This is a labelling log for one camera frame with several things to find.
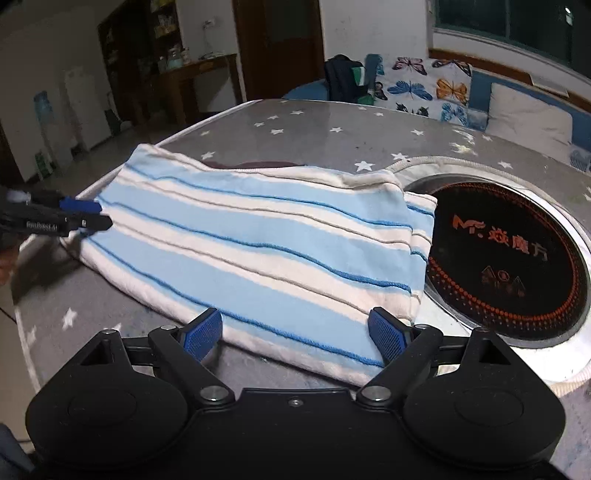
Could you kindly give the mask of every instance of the black backpack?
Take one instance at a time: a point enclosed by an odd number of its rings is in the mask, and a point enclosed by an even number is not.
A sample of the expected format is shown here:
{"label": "black backpack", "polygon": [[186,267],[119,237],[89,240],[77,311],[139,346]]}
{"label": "black backpack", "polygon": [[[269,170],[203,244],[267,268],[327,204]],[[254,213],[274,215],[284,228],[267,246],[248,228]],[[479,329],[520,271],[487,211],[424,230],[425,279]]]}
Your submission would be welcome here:
{"label": "black backpack", "polygon": [[368,92],[368,86],[355,83],[353,67],[363,67],[360,61],[353,61],[345,55],[337,55],[324,63],[324,73],[329,85],[329,100],[334,102],[357,103]]}

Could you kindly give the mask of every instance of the light blue striped towel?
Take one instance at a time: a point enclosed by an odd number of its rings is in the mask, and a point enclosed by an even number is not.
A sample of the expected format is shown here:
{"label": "light blue striped towel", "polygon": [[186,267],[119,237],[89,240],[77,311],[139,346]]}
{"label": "light blue striped towel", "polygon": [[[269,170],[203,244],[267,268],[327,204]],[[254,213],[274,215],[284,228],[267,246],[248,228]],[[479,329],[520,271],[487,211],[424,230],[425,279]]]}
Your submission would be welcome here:
{"label": "light blue striped towel", "polygon": [[217,307],[226,341],[270,358],[364,384],[371,308],[420,306],[436,200],[386,170],[216,170],[140,145],[98,200],[114,226],[83,240],[87,265],[182,322]]}

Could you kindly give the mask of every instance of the person's hand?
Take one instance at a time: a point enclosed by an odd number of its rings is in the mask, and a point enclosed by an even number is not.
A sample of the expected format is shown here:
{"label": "person's hand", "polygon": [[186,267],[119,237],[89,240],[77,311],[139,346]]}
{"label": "person's hand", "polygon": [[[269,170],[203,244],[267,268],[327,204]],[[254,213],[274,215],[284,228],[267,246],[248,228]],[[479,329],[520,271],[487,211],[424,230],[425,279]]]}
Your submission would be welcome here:
{"label": "person's hand", "polygon": [[17,266],[18,247],[0,251],[0,287],[10,278],[14,267]]}

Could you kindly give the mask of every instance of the wooden desk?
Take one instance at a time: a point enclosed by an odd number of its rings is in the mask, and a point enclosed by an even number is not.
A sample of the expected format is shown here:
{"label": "wooden desk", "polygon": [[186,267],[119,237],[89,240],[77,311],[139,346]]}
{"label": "wooden desk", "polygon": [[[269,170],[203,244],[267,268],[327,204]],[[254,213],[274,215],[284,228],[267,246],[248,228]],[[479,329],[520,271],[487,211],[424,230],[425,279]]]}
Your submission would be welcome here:
{"label": "wooden desk", "polygon": [[202,73],[224,69],[226,67],[230,71],[236,103],[243,103],[244,100],[242,99],[242,90],[240,89],[240,81],[238,79],[235,53],[216,57],[211,60],[190,63],[189,65],[160,74],[159,81],[162,94],[168,103],[168,109],[172,112],[176,123],[180,127],[186,127],[188,124],[194,123],[199,114],[193,79]]}

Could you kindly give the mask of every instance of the butterfly pattern fabric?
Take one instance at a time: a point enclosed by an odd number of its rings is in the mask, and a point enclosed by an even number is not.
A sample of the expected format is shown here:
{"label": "butterfly pattern fabric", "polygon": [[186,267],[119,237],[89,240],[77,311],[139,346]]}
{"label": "butterfly pattern fabric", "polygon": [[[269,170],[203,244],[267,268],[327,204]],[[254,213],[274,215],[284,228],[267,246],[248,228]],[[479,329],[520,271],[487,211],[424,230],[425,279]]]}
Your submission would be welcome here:
{"label": "butterfly pattern fabric", "polygon": [[393,95],[402,95],[404,93],[410,93],[411,98],[417,96],[423,100],[433,100],[433,95],[425,90],[425,86],[422,83],[410,83],[399,80],[396,82],[396,86],[389,87],[388,93]]}
{"label": "butterfly pattern fabric", "polygon": [[392,70],[413,69],[421,75],[427,76],[427,71],[423,65],[422,59],[411,59],[409,57],[398,57],[398,60],[392,67]]}
{"label": "butterfly pattern fabric", "polygon": [[461,71],[463,71],[466,75],[468,75],[470,78],[472,77],[472,68],[470,67],[470,64],[469,63],[466,63],[465,61],[459,61],[459,60],[435,60],[433,62],[432,67],[434,69],[440,69],[441,67],[445,67],[447,65],[455,65]]}
{"label": "butterfly pattern fabric", "polygon": [[376,68],[375,73],[377,75],[385,75],[385,73],[384,73],[384,59],[381,56],[379,58],[378,66]]}
{"label": "butterfly pattern fabric", "polygon": [[460,83],[460,85],[456,86],[454,82],[450,82],[446,79],[439,79],[437,81],[437,98],[440,100],[449,100],[457,99],[462,105],[467,105],[468,98],[468,88],[464,83]]}
{"label": "butterfly pattern fabric", "polygon": [[[383,55],[378,65],[374,105],[472,126],[468,115],[472,68],[463,62]],[[485,114],[484,127],[488,115]]]}
{"label": "butterfly pattern fabric", "polygon": [[468,115],[461,106],[455,106],[451,103],[444,103],[441,107],[441,121],[442,122],[453,122],[457,118],[464,127],[468,126]]}

